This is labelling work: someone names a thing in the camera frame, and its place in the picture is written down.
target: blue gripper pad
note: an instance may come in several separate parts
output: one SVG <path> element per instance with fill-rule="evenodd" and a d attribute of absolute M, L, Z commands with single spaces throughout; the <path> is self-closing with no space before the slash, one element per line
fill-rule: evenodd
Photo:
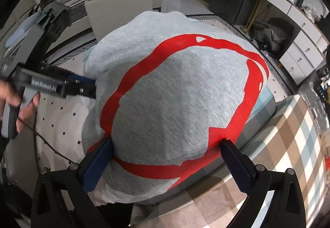
<path fill-rule="evenodd" d="M 252 190 L 253 175 L 251 175 L 243 162 L 247 161 L 252 163 L 252 161 L 246 155 L 241 154 L 238 150 L 235 152 L 226 141 L 221 143 L 220 148 L 221 157 L 232 174 L 237 187 L 242 193 L 249 194 Z"/>
<path fill-rule="evenodd" d="M 107 139 L 82 177 L 82 189 L 85 193 L 95 190 L 113 152 L 112 139 Z"/>

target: desk leg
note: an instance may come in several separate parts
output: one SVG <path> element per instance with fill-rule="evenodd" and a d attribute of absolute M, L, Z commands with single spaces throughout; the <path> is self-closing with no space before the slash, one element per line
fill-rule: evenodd
<path fill-rule="evenodd" d="M 241 28 L 241 30 L 247 34 L 252 26 L 252 24 L 255 21 L 255 18 L 257 17 L 258 11 L 261 7 L 262 4 L 262 0 L 257 0 L 257 2 L 255 3 L 255 6 L 253 8 L 253 11 L 249 17 L 249 20 L 247 21 L 246 25 L 244 27 Z"/>

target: plaid fabric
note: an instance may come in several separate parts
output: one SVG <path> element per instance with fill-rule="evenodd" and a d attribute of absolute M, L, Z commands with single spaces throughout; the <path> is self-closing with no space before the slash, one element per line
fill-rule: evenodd
<path fill-rule="evenodd" d="M 271 116 L 275 113 L 275 110 L 276 103 L 274 96 L 270 89 L 266 86 L 260 93 L 257 102 L 255 103 L 251 111 L 249 119 L 244 125 L 242 133 L 236 141 L 236 147 L 240 149 L 244 145 L 246 145 L 247 142 L 252 139 L 252 137 L 260 130 L 260 128 L 262 128 L 262 126 L 271 118 Z M 171 197 L 172 195 L 186 189 L 190 185 L 204 178 L 206 175 L 210 174 L 222 164 L 222 158 L 218 158 L 206 167 L 192 174 L 185 181 L 180 183 L 178 186 L 172 188 L 171 190 L 167 191 L 166 193 L 139 202 L 139 204 L 156 204 L 160 201 L 163 201 L 164 199 Z"/>
<path fill-rule="evenodd" d="M 276 113 L 241 150 L 255 164 L 284 172 L 292 167 L 298 176 L 306 209 L 307 227 L 319 212 L 325 196 L 324 149 L 311 114 L 299 95 L 277 104 Z M 268 192 L 253 227 L 260 226 L 271 201 Z M 202 180 L 156 206 L 135 205 L 132 227 L 226 227 L 242 206 L 241 193 L 222 165 Z"/>

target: metal screw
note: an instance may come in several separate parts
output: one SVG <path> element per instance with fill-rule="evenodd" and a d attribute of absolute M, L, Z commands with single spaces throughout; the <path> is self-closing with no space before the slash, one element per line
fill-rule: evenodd
<path fill-rule="evenodd" d="M 290 175 L 294 175 L 294 170 L 293 170 L 293 169 L 288 169 L 288 173 L 289 173 Z"/>
<path fill-rule="evenodd" d="M 70 170 L 76 170 L 78 168 L 78 164 L 77 163 L 73 163 L 70 165 Z"/>
<path fill-rule="evenodd" d="M 48 171 L 47 167 L 43 167 L 42 169 L 40 169 L 40 174 L 46 174 Z"/>
<path fill-rule="evenodd" d="M 257 165 L 256 168 L 259 171 L 264 171 L 265 170 L 265 167 L 263 165 Z"/>

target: plaid tablecloth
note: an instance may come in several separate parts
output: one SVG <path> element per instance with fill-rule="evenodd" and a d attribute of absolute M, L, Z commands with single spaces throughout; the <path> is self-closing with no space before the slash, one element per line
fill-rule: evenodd
<path fill-rule="evenodd" d="M 284 172 L 292 167 L 302 190 L 307 227 L 319 212 L 325 196 L 324 149 L 306 104 L 299 95 L 277 104 L 276 112 L 241 150 L 255 164 Z M 268 192 L 253 228 L 261 225 L 272 192 Z M 132 227 L 143 228 L 221 228 L 226 227 L 243 204 L 241 193 L 225 165 L 202 180 L 161 201 L 135 205 Z"/>

